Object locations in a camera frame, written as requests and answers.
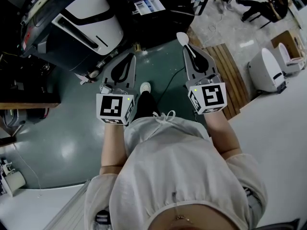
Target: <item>white cylinder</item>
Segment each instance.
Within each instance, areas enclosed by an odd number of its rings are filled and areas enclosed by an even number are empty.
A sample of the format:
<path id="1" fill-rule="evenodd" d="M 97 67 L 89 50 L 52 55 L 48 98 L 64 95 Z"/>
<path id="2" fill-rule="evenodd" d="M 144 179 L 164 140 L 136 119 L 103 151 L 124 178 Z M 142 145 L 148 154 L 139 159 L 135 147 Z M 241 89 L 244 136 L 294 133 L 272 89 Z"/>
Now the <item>white cylinder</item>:
<path id="1" fill-rule="evenodd" d="M 277 87 L 284 82 L 284 77 L 278 62 L 266 48 L 263 48 L 250 61 L 248 69 L 257 90 L 275 92 L 277 91 Z"/>
<path id="2" fill-rule="evenodd" d="M 23 175 L 17 171 L 15 173 L 11 173 L 6 177 L 2 176 L 1 179 L 2 185 L 5 189 L 5 191 L 13 197 L 14 192 L 25 185 L 25 180 Z"/>

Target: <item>wall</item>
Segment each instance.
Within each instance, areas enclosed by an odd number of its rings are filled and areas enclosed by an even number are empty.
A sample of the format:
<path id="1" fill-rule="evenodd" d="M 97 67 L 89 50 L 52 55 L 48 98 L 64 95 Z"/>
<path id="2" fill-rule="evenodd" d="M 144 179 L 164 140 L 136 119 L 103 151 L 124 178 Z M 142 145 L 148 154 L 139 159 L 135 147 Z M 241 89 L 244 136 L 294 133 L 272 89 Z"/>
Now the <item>wall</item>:
<path id="1" fill-rule="evenodd" d="M 82 185 L 57 189 L 20 190 L 15 197 L 0 196 L 0 221 L 8 230 L 42 230 Z"/>
<path id="2" fill-rule="evenodd" d="M 304 27 L 307 28 L 307 6 L 303 7 L 301 10 L 298 11 L 299 17 L 301 18 Z"/>
<path id="3" fill-rule="evenodd" d="M 254 155 L 269 201 L 260 226 L 307 220 L 307 70 L 281 94 L 257 98 L 230 123 L 242 150 Z"/>

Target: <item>wooden slat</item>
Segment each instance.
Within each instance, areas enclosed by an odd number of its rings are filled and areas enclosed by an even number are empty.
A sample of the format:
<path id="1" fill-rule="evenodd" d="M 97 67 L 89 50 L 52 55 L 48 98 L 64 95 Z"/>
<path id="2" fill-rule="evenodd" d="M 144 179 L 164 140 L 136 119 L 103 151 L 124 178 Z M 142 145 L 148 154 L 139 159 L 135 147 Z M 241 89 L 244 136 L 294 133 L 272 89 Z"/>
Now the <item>wooden slat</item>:
<path id="1" fill-rule="evenodd" d="M 210 55 L 209 51 L 207 50 L 207 48 L 203 48 L 203 51 L 205 51 L 205 53 L 207 53 L 208 55 Z"/>
<path id="2" fill-rule="evenodd" d="M 229 79 L 227 77 L 227 74 L 226 74 L 226 72 L 225 72 L 225 70 L 224 70 L 224 68 L 222 66 L 222 63 L 220 62 L 216 52 L 214 51 L 214 49 L 212 47 L 207 47 L 207 50 L 210 53 L 211 57 L 214 59 L 215 64 L 217 66 L 217 69 L 218 69 L 218 71 L 219 71 L 223 81 L 225 82 L 226 89 L 227 89 L 227 91 L 229 93 L 229 97 L 231 99 L 231 102 L 232 102 L 233 108 L 235 110 L 235 113 L 239 114 L 240 113 L 240 108 L 239 108 L 236 96 L 234 94 L 234 91 L 233 91 L 233 89 L 231 87 L 231 84 L 229 83 Z"/>
<path id="3" fill-rule="evenodd" d="M 229 113 L 230 113 L 231 117 L 234 117 L 234 116 L 236 116 L 236 111 L 234 109 L 234 105 L 232 105 L 232 101 L 230 99 L 230 95 L 229 95 L 228 90 L 226 90 L 226 93 L 227 93 L 227 106 L 228 106 L 228 110 L 229 110 Z"/>
<path id="4" fill-rule="evenodd" d="M 191 27 L 188 28 L 187 35 L 189 36 L 189 44 L 203 49 L 203 46 Z"/>
<path id="5" fill-rule="evenodd" d="M 235 72 L 236 72 L 236 75 L 237 75 L 237 77 L 238 77 L 238 79 L 239 79 L 241 88 L 242 88 L 242 90 L 243 90 L 243 92 L 244 92 L 245 100 L 246 100 L 247 103 L 249 103 L 248 91 L 247 91 L 246 86 L 245 86 L 245 83 L 244 83 L 244 81 L 243 81 L 243 79 L 242 79 L 241 73 L 240 73 L 240 71 L 239 71 L 239 69 L 238 69 L 238 67 L 237 67 L 237 65 L 236 65 L 236 63 L 235 63 L 235 60 L 234 60 L 234 58 L 232 57 L 232 55 L 231 55 L 229 49 L 227 48 L 226 44 L 222 44 L 222 47 L 223 47 L 225 53 L 227 54 L 227 56 L 228 56 L 228 58 L 229 58 L 229 60 L 230 60 L 230 62 L 231 62 L 231 64 L 232 64 L 232 66 L 233 66 L 233 68 L 234 68 L 234 70 L 235 70 Z"/>
<path id="6" fill-rule="evenodd" d="M 0 139 L 0 148 L 6 147 L 10 144 L 14 144 L 16 142 L 16 137 L 6 137 Z"/>
<path id="7" fill-rule="evenodd" d="M 60 104 L 52 93 L 4 90 L 0 95 L 0 109 L 54 108 Z"/>
<path id="8" fill-rule="evenodd" d="M 224 107 L 223 109 L 222 109 L 222 111 L 223 111 L 223 113 L 224 113 L 224 115 L 225 115 L 225 117 L 226 117 L 226 119 L 227 120 L 230 120 L 231 118 L 232 118 L 232 116 L 231 116 L 231 114 L 230 114 L 230 112 L 229 112 L 229 108 L 228 108 L 228 105 L 226 106 L 226 107 Z"/>
<path id="9" fill-rule="evenodd" d="M 224 70 L 225 70 L 225 72 L 226 72 L 226 74 L 227 74 L 227 78 L 228 78 L 228 80 L 229 80 L 229 82 L 230 82 L 230 84 L 231 84 L 231 87 L 232 87 L 232 89 L 233 89 L 233 91 L 234 91 L 234 94 L 235 94 L 235 96 L 236 96 L 236 100 L 237 100 L 237 103 L 238 103 L 238 107 L 237 107 L 237 108 L 240 109 L 240 108 L 243 106 L 243 104 L 242 104 L 242 99 L 241 99 L 239 90 L 238 90 L 238 88 L 237 88 L 237 86 L 236 86 L 236 83 L 235 83 L 235 81 L 234 81 L 234 79 L 233 79 L 233 77 L 232 77 L 232 75 L 231 75 L 231 73 L 230 73 L 230 71 L 229 71 L 229 69 L 228 69 L 228 66 L 227 66 L 227 64 L 226 64 L 226 61 L 225 61 L 224 57 L 222 56 L 222 53 L 220 52 L 219 48 L 218 48 L 217 46 L 214 46 L 213 49 L 214 49 L 214 51 L 216 52 L 218 58 L 220 59 L 220 62 L 221 62 L 221 64 L 222 64 L 222 67 L 224 68 Z"/>
<path id="10" fill-rule="evenodd" d="M 218 45 L 217 47 L 220 50 L 220 52 L 221 52 L 221 54 L 222 54 L 222 56 L 223 56 L 223 58 L 224 58 L 224 60 L 226 62 L 226 65 L 224 67 L 227 67 L 228 70 L 230 71 L 230 74 L 233 77 L 234 82 L 236 84 L 236 87 L 237 87 L 237 89 L 239 91 L 239 94 L 240 94 L 240 97 L 241 97 L 241 100 L 242 100 L 242 105 L 240 106 L 240 108 L 242 108 L 243 106 L 245 106 L 247 104 L 247 101 L 245 99 L 245 95 L 244 95 L 243 89 L 241 87 L 241 83 L 239 81 L 239 78 L 236 75 L 235 69 L 233 68 L 233 66 L 232 66 L 232 64 L 231 64 L 231 62 L 230 62 L 230 60 L 229 60 L 229 58 L 228 58 L 228 56 L 227 56 L 223 46 L 222 45 Z"/>
<path id="11" fill-rule="evenodd" d="M 0 110 L 55 108 L 59 103 L 0 103 Z"/>

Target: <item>black cable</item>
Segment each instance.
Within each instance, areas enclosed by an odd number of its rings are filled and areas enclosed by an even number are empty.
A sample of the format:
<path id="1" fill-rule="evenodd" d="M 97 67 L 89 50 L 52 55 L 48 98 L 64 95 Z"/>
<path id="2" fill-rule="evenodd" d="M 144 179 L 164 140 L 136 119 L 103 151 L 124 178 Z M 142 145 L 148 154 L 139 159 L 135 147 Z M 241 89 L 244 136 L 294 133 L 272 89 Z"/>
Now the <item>black cable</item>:
<path id="1" fill-rule="evenodd" d="M 167 87 L 165 88 L 164 92 L 162 93 L 162 95 L 160 96 L 159 100 L 157 101 L 157 105 L 159 104 L 159 102 L 160 102 L 160 100 L 162 99 L 163 95 L 164 95 L 165 92 L 167 91 L 167 89 L 168 89 L 169 85 L 171 84 L 172 80 L 174 79 L 174 77 L 175 77 L 178 73 L 180 73 L 184 68 L 185 68 L 185 67 L 181 68 L 181 69 L 180 69 L 178 72 L 176 72 L 176 73 L 174 74 L 174 76 L 171 78 L 171 80 L 170 80 L 170 82 L 168 83 Z"/>

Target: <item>toilet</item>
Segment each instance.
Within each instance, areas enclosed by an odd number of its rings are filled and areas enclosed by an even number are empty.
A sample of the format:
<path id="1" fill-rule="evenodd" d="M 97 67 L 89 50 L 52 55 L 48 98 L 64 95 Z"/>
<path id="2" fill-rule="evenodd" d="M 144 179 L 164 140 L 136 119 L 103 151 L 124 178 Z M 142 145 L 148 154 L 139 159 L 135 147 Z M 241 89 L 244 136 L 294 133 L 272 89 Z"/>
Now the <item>toilet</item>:
<path id="1" fill-rule="evenodd" d="M 291 59 L 287 48 L 282 43 L 271 52 L 276 58 L 284 75 L 300 71 L 304 67 L 304 58 L 300 57 Z"/>
<path id="2" fill-rule="evenodd" d="M 255 88 L 262 92 L 281 93 L 286 88 L 282 70 L 274 55 L 263 48 L 248 64 Z"/>

